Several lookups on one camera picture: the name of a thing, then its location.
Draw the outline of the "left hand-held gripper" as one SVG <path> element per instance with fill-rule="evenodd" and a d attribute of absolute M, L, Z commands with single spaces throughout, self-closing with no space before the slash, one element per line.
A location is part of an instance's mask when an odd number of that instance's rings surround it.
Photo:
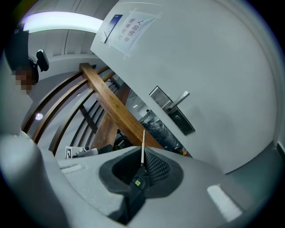
<path fill-rule="evenodd" d="M 84 147 L 65 147 L 65 159 L 74 159 L 74 158 L 80 158 L 80 157 L 87 157 L 87 156 L 93 156 L 98 155 L 99 152 L 96 148 L 89 149 L 88 146 Z"/>

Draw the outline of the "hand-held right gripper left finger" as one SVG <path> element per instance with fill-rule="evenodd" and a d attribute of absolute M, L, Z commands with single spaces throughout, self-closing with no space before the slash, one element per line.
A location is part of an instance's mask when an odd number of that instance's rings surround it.
<path fill-rule="evenodd" d="M 135 184 L 140 147 L 59 160 L 41 151 L 47 217 L 134 217 L 145 203 Z"/>

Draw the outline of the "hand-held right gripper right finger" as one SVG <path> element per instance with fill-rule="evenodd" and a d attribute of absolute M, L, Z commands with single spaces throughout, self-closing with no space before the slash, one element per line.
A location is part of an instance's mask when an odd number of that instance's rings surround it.
<path fill-rule="evenodd" d="M 169 196 L 147 199 L 128 224 L 131 228 L 234 228 L 247 223 L 252 197 L 230 176 L 199 160 L 154 148 L 183 170 Z"/>

